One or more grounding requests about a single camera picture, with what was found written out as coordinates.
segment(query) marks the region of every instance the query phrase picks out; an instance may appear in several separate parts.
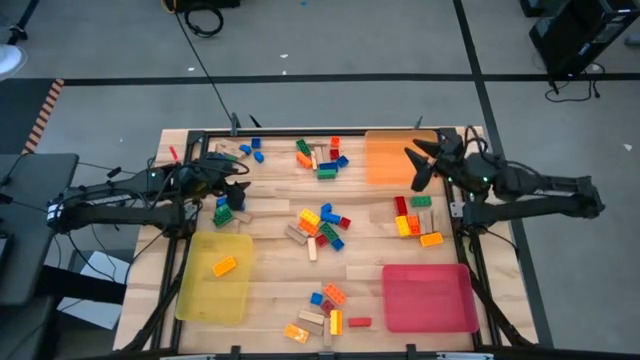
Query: striped hazard tape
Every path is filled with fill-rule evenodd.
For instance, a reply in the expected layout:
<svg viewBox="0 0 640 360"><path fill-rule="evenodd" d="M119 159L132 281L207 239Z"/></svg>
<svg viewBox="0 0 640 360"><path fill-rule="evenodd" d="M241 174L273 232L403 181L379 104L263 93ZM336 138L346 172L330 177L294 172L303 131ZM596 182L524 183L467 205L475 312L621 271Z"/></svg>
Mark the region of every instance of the striped hazard tape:
<svg viewBox="0 0 640 360"><path fill-rule="evenodd" d="M53 107L56 105L56 101L58 101L58 97L60 96L63 86L64 80L62 79L56 79L56 81L51 84L49 94L47 94L47 98L42 104L36 123L33 124L33 128L31 128L29 139L27 139L27 143L24 144L24 148L22 149L23 154L32 154L36 151L36 147L38 147L38 144L40 143L44 129L47 127L47 123L49 122L49 116L51 116L51 113L53 112Z"/></svg>

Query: yellow lego brick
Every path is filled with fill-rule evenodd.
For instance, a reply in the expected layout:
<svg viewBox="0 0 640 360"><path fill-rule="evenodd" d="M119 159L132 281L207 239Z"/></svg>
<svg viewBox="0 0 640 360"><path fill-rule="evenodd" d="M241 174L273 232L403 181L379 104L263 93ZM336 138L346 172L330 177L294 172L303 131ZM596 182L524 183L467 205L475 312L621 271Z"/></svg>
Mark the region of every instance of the yellow lego brick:
<svg viewBox="0 0 640 360"><path fill-rule="evenodd" d="M228 273L234 267L236 267L236 260L233 258L233 256L227 256L219 263L213 265L213 273L219 277Z"/></svg>
<svg viewBox="0 0 640 360"><path fill-rule="evenodd" d="M331 310L331 335L342 335L342 310Z"/></svg>
<svg viewBox="0 0 640 360"><path fill-rule="evenodd" d="M398 233L400 236L409 236L411 235L411 230L409 229L409 222L407 221L406 216L396 216L396 226L398 227Z"/></svg>
<svg viewBox="0 0 640 360"><path fill-rule="evenodd" d="M293 324L288 324L287 327L284 328L284 336L304 344L307 342L309 332Z"/></svg>
<svg viewBox="0 0 640 360"><path fill-rule="evenodd" d="M309 209L302 209L302 212L300 212L300 218L307 220L313 226L317 226L320 222L320 216L314 214L313 211Z"/></svg>

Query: floor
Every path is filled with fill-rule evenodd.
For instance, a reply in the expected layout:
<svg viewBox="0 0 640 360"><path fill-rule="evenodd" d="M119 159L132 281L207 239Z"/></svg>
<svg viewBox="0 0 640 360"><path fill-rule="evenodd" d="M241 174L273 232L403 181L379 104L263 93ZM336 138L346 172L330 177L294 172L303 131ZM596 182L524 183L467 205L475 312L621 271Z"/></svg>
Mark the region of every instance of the floor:
<svg viewBox="0 0 640 360"><path fill-rule="evenodd" d="M0 0L0 13L17 21L27 3ZM527 36L535 20L517 0L244 0L223 10L218 36L189 36L244 125L249 114L265 127L410 126L424 116L423 125L487 126L494 148L542 173L593 176L607 206L599 218L524 221L553 343L640 353L633 230L640 82L624 80L639 78L640 49L624 46L621 36L598 59L609 73L625 74L621 80L599 82L600 99L553 104L541 77L474 82L456 4L475 45L475 75L544 72ZM67 81L38 152L74 152L82 161L137 170L163 128L229 124L176 19L156 1L42 1L27 31L22 46L30 59L17 77ZM411 81L402 74L430 75ZM483 89L487 98L478 96ZM562 95L585 93L578 82ZM104 179L81 167L74 182ZM96 229L110 249L133 249L134 227ZM74 238L83 250L99 248L90 233ZM70 245L61 243L68 261ZM56 256L53 249L48 261ZM110 348L108 334L97 331L85 342L81 332L63 334L60 358Z"/></svg>

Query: yellow plastic bin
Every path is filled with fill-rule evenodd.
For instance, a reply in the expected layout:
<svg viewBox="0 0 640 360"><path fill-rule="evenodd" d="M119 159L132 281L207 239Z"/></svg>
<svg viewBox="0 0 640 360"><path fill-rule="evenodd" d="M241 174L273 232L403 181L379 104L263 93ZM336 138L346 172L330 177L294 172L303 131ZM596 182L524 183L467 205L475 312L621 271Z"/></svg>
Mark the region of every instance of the yellow plastic bin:
<svg viewBox="0 0 640 360"><path fill-rule="evenodd" d="M213 265L233 256L236 267L216 277ZM176 318L233 325L242 321L249 292L253 240L248 235L196 232L178 295Z"/></svg>

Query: lego brick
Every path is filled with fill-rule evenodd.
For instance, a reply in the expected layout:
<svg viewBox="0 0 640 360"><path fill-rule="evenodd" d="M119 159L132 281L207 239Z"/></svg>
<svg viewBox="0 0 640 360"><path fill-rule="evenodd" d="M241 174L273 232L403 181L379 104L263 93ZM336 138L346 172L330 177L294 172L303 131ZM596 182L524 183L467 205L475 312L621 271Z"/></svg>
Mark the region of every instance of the lego brick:
<svg viewBox="0 0 640 360"><path fill-rule="evenodd" d="M396 214L398 216L407 215L407 203L404 201L404 196L394 197L393 202L396 204Z"/></svg>
<svg viewBox="0 0 640 360"><path fill-rule="evenodd" d="M313 211L309 209L302 209L300 212L300 218L307 220L311 223L311 225L318 225L320 222L320 217L316 215Z"/></svg>
<svg viewBox="0 0 640 360"><path fill-rule="evenodd" d="M342 335L342 311L331 310L331 326L329 327L331 335Z"/></svg>
<svg viewBox="0 0 640 360"><path fill-rule="evenodd" d="M418 220L418 215L407 215L407 223L409 224L411 235L420 235L420 220Z"/></svg>
<svg viewBox="0 0 640 360"><path fill-rule="evenodd" d="M338 305L344 304L344 302L347 300L347 297L344 295L344 293L335 285L333 285L333 283L329 283L327 284L327 286L325 286L324 293L327 294L329 299L333 300L333 302Z"/></svg>
<svg viewBox="0 0 640 360"><path fill-rule="evenodd" d="M338 238L338 234L333 231L331 225L329 225L328 223L322 224L322 226L320 226L318 230L320 230L327 237L327 239L329 239L329 241L333 241Z"/></svg>
<svg viewBox="0 0 640 360"><path fill-rule="evenodd" d="M338 225L340 223L340 216L334 215L332 213L324 212L321 216L322 221L326 221L328 223Z"/></svg>
<svg viewBox="0 0 640 360"><path fill-rule="evenodd" d="M324 322L324 334L322 335L322 345L324 345L325 347L331 347L331 344L333 343L331 341L333 340L331 335L331 324L329 323L330 321Z"/></svg>
<svg viewBox="0 0 640 360"><path fill-rule="evenodd" d="M324 234L320 234L319 236L316 236L316 245L318 247L325 247L327 244L329 243L329 239L324 235Z"/></svg>
<svg viewBox="0 0 640 360"><path fill-rule="evenodd" d="M304 156L311 156L311 150L309 150L309 146L307 146L307 143L303 139L296 141L296 146Z"/></svg>
<svg viewBox="0 0 640 360"><path fill-rule="evenodd" d="M242 152L244 152L247 155L251 154L251 146L249 145L245 145L245 144L240 145L240 150L242 150Z"/></svg>
<svg viewBox="0 0 640 360"><path fill-rule="evenodd" d="M438 245L443 242L444 239L439 232L420 236L420 244L422 244L422 247Z"/></svg>
<svg viewBox="0 0 640 360"><path fill-rule="evenodd" d="M308 222L305 219L300 219L298 228L309 234L309 236L316 236L316 233L318 232L318 227L314 226L312 223Z"/></svg>
<svg viewBox="0 0 640 360"><path fill-rule="evenodd" d="M296 159L298 160L298 164L302 165L302 167L304 167L305 169L311 169L311 166L313 164L311 163L311 159L309 159L305 154L298 151L298 153L296 154Z"/></svg>
<svg viewBox="0 0 640 360"><path fill-rule="evenodd" d="M318 169L338 171L338 164L337 163L320 163L318 164Z"/></svg>
<svg viewBox="0 0 640 360"><path fill-rule="evenodd" d="M327 314L331 314L331 310L335 309L336 306L333 305L333 303L329 300L325 300L322 305L320 305L320 308Z"/></svg>
<svg viewBox="0 0 640 360"><path fill-rule="evenodd" d="M351 220L347 219L346 217L342 217L340 218L340 223L338 223L338 226L345 229L345 230L349 230L349 225L351 225Z"/></svg>
<svg viewBox="0 0 640 360"><path fill-rule="evenodd" d="M338 158L338 160L336 160L336 164L338 164L339 167L345 167L349 165L349 159L347 159L346 156L342 155Z"/></svg>
<svg viewBox="0 0 640 360"><path fill-rule="evenodd" d="M411 198L411 206L413 207L431 206L431 196L414 196Z"/></svg>
<svg viewBox="0 0 640 360"><path fill-rule="evenodd" d="M256 151L253 153L253 158L256 159L256 161L260 164L262 164L262 162L264 162L264 155L262 155L262 153L260 151Z"/></svg>
<svg viewBox="0 0 640 360"><path fill-rule="evenodd" d="M340 157L340 150L338 149L329 150L329 159L331 159L331 161L336 161L338 160L339 157Z"/></svg>
<svg viewBox="0 0 640 360"><path fill-rule="evenodd" d="M320 306L320 305L322 305L322 299L323 299L323 298L324 298L324 296L322 296L322 294L314 292L314 293L312 293L312 294L311 294L311 300L310 300L310 302L311 302L313 305L318 305L318 306Z"/></svg>
<svg viewBox="0 0 640 360"><path fill-rule="evenodd" d="M344 247L344 243L342 242L342 240L340 240L340 238L335 239L331 242L331 246L336 250L336 251L340 251L342 250L342 248Z"/></svg>
<svg viewBox="0 0 640 360"><path fill-rule="evenodd" d="M309 261L318 261L318 249L313 238L307 239L307 247L309 248Z"/></svg>
<svg viewBox="0 0 640 360"><path fill-rule="evenodd" d="M306 320L298 319L296 320L295 325L301 329L307 330L313 335L322 336L322 334L324 333L324 325L314 324Z"/></svg>
<svg viewBox="0 0 640 360"><path fill-rule="evenodd" d="M400 236L411 235L411 229L409 229L409 222L406 216L396 216L396 226L398 227Z"/></svg>
<svg viewBox="0 0 640 360"><path fill-rule="evenodd" d="M318 161L316 160L316 152L311 150L311 168L318 170Z"/></svg>
<svg viewBox="0 0 640 360"><path fill-rule="evenodd" d="M333 210L333 206L331 205L331 203L326 203L324 205L322 205L322 207L320 208L320 213L325 213L325 212L331 212Z"/></svg>
<svg viewBox="0 0 640 360"><path fill-rule="evenodd" d="M300 310L298 312L298 317L302 320L310 321L314 324L322 325L324 324L324 315L316 314L307 310Z"/></svg>
<svg viewBox="0 0 640 360"><path fill-rule="evenodd" d="M284 336L304 344L309 338L309 332L293 324L288 324L287 327L284 328Z"/></svg>
<svg viewBox="0 0 640 360"><path fill-rule="evenodd" d="M431 211L418 211L418 219L420 219L420 233L429 234L433 232L433 222L431 220Z"/></svg>
<svg viewBox="0 0 640 360"><path fill-rule="evenodd" d="M211 269L217 277L220 277L231 271L234 267L236 267L236 260L233 258L233 256L227 256L219 263L213 265Z"/></svg>
<svg viewBox="0 0 640 360"><path fill-rule="evenodd" d="M349 318L347 323L349 323L349 327L369 327L371 326L371 318Z"/></svg>
<svg viewBox="0 0 640 360"><path fill-rule="evenodd" d="M338 148L340 147L340 138L337 136L331 137L331 147Z"/></svg>
<svg viewBox="0 0 640 360"><path fill-rule="evenodd" d="M233 214L234 219L238 219L240 220L240 222L243 222L245 224L251 222L251 215L247 213L243 213L242 211L232 211L231 214Z"/></svg>
<svg viewBox="0 0 640 360"><path fill-rule="evenodd" d="M318 170L318 180L330 180L336 178L335 170Z"/></svg>
<svg viewBox="0 0 640 360"><path fill-rule="evenodd" d="M297 241L300 245L304 245L307 242L306 236L300 234L297 230L294 230L289 226L287 226L287 228L284 230L284 233L293 240Z"/></svg>

